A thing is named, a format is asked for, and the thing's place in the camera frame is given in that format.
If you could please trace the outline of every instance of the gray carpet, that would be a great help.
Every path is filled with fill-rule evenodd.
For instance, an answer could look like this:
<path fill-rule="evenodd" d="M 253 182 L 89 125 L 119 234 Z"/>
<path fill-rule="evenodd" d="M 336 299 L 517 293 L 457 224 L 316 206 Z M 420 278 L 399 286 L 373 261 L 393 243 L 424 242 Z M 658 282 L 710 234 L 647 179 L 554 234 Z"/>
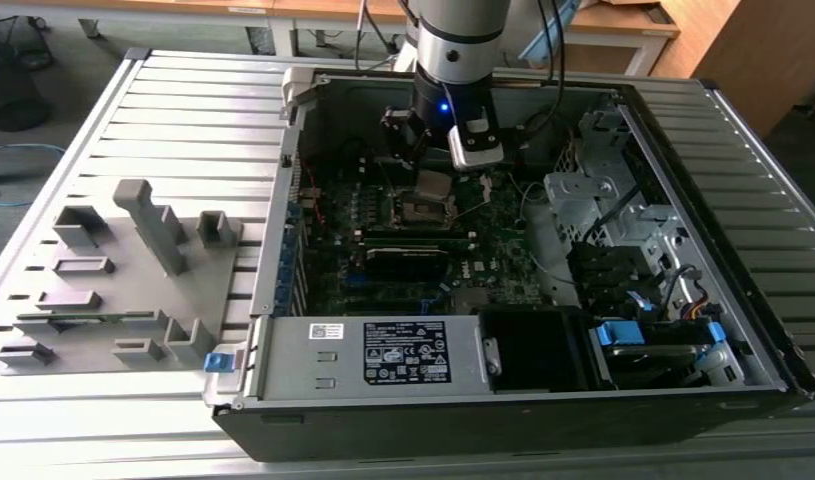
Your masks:
<path fill-rule="evenodd" d="M 0 132 L 0 144 L 49 143 L 66 147 L 101 94 L 125 51 L 131 47 L 160 50 L 249 54 L 247 32 L 240 27 L 123 23 L 101 21 L 102 37 L 88 39 L 74 18 L 48 18 L 45 38 L 56 64 L 33 75 L 40 93 L 53 104 L 53 118 L 20 133 Z M 336 58 L 353 48 L 353 35 L 329 38 L 333 48 L 316 48 L 309 32 L 299 33 L 300 52 Z M 363 39 L 360 58 L 380 60 L 385 53 L 376 38 Z M 0 202 L 30 201 L 57 163 L 57 155 L 41 150 L 0 151 Z M 28 207 L 0 207 L 0 252 Z"/>

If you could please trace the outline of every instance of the blue latch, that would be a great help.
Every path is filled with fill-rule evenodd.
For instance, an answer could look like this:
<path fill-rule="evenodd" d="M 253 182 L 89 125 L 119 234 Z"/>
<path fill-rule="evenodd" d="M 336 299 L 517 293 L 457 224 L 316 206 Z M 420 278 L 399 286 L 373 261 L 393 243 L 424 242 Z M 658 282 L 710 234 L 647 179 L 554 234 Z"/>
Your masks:
<path fill-rule="evenodd" d="M 643 345 L 644 336 L 638 322 L 632 320 L 616 320 L 603 323 L 596 327 L 596 336 L 602 346 L 610 345 Z"/>
<path fill-rule="evenodd" d="M 724 327 L 718 322 L 710 322 L 707 325 L 710 327 L 710 334 L 712 335 L 712 342 L 723 342 L 727 340 L 727 334 L 724 333 Z"/>
<path fill-rule="evenodd" d="M 232 373 L 235 371 L 235 354 L 211 352 L 205 354 L 205 372 Z"/>

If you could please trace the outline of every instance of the white label sticker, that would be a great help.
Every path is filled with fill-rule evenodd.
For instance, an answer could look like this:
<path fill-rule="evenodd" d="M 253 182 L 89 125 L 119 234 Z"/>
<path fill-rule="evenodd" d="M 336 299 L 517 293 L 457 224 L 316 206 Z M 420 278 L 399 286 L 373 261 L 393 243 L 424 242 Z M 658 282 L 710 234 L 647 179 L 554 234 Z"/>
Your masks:
<path fill-rule="evenodd" d="M 344 337 L 344 323 L 309 324 L 309 340 L 341 340 Z"/>
<path fill-rule="evenodd" d="M 245 7 L 229 7 L 232 13 L 255 13 L 256 15 L 264 15 L 264 8 L 245 8 Z"/>
<path fill-rule="evenodd" d="M 672 37 L 674 36 L 674 32 L 668 32 L 664 30 L 643 30 L 642 34 L 647 35 L 648 37 Z"/>

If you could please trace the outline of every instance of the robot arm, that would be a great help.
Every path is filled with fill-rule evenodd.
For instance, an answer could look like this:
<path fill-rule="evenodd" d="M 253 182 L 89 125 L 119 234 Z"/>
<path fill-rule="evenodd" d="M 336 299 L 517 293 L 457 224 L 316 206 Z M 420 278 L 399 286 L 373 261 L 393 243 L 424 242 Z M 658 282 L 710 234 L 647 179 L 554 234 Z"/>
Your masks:
<path fill-rule="evenodd" d="M 570 23 L 579 0 L 556 0 L 562 25 L 547 18 L 552 45 Z M 509 0 L 420 0 L 417 64 L 412 111 L 429 144 L 447 147 L 457 170 L 500 162 L 500 143 L 491 87 Z M 523 55 L 548 56 L 544 30 Z"/>

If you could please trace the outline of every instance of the power supply label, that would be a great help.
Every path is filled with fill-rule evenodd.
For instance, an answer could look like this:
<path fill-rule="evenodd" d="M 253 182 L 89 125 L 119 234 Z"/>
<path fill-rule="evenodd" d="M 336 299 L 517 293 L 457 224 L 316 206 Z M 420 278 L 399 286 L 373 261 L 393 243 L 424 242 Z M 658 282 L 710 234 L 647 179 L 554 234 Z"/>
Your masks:
<path fill-rule="evenodd" d="M 369 385 L 451 383 L 443 322 L 365 323 L 364 378 Z"/>

